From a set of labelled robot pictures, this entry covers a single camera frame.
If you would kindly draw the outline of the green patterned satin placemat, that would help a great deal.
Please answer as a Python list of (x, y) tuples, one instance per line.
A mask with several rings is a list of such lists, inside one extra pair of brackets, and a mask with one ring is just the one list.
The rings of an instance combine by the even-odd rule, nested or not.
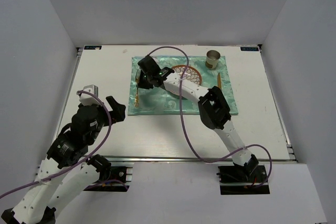
[(129, 115), (200, 115), (226, 119), (238, 113), (226, 60), (215, 69), (204, 57), (132, 58)]

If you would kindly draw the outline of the gold fork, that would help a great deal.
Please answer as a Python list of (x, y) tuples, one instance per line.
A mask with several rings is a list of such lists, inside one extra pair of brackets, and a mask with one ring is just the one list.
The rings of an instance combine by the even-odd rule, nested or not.
[(134, 106), (137, 108), (139, 106), (139, 82), (140, 82), (141, 70), (138, 69), (135, 75), (135, 82), (136, 82), (136, 94), (134, 100)]

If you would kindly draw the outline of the white metal cup cork base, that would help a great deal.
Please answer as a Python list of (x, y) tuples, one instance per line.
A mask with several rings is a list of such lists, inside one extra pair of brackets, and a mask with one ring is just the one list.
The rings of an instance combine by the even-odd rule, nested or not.
[(205, 66), (209, 69), (215, 69), (217, 67), (217, 64), (219, 62), (221, 55), (216, 50), (209, 50), (206, 53), (206, 61)]

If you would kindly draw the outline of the gold knife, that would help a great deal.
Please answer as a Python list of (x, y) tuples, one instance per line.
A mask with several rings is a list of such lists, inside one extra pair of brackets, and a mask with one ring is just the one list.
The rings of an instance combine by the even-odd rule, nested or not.
[(220, 89), (222, 89), (222, 83), (221, 83), (221, 76), (220, 75), (221, 75), (220, 73), (217, 74), (217, 86)]

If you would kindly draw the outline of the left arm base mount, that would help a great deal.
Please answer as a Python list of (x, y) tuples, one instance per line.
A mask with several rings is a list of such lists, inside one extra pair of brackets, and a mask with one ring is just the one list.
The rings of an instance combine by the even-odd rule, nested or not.
[(123, 192), (126, 193), (132, 181), (133, 167), (132, 164), (126, 163), (120, 166), (112, 163), (110, 176), (99, 179), (92, 185), (84, 189), (84, 191), (100, 191), (100, 192)]

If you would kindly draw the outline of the brown rimmed patterned plate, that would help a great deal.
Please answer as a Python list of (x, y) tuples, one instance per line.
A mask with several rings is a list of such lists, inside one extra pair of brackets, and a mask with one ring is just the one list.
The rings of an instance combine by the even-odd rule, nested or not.
[[(185, 69), (186, 65), (176, 65), (176, 66), (173, 66), (171, 69), (176, 72), (176, 74), (171, 77), (171, 75), (169, 75), (169, 79), (170, 81), (172, 81), (173, 83), (173, 86), (170, 87), (170, 88), (165, 88), (166, 91), (174, 94), (174, 95), (178, 95), (178, 88), (179, 88), (179, 85), (180, 85), (180, 78), (181, 78), (181, 75)], [(200, 74), (200, 72), (195, 69), (194, 67), (191, 67), (189, 66), (183, 76), (184, 79), (187, 79), (191, 82), (193, 82), (194, 84), (200, 86), (202, 84), (202, 76)]]

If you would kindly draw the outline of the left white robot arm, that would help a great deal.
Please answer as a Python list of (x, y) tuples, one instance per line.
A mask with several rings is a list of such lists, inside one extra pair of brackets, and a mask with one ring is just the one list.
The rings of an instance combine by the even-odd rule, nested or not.
[(119, 104), (112, 96), (106, 100), (111, 111), (97, 101), (96, 95), (80, 94), (77, 113), (49, 148), (34, 185), (15, 207), (2, 213), (1, 218), (6, 223), (55, 223), (65, 207), (85, 189), (120, 182), (114, 176), (111, 163), (99, 154), (89, 155), (81, 163), (79, 172), (62, 182), (69, 168), (87, 155), (88, 147), (95, 142), (103, 127), (110, 128), (124, 121), (125, 105)]

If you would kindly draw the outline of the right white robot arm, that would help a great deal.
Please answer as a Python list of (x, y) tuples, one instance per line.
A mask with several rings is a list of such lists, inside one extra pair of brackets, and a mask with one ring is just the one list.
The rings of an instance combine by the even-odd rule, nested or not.
[(219, 87), (203, 87), (185, 78), (184, 74), (187, 73), (188, 66), (184, 67), (181, 73), (169, 67), (161, 69), (151, 56), (141, 59), (138, 66), (140, 67), (139, 88), (161, 88), (198, 105), (202, 123), (220, 137), (232, 154), (238, 177), (245, 182), (255, 177), (259, 162), (235, 130), (230, 107)]

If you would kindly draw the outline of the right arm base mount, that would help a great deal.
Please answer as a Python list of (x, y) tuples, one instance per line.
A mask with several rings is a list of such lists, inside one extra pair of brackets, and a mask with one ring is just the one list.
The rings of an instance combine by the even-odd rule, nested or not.
[(216, 174), (219, 178), (221, 195), (269, 195), (267, 173), (264, 165), (259, 165), (251, 176), (246, 176), (235, 166), (219, 166)]

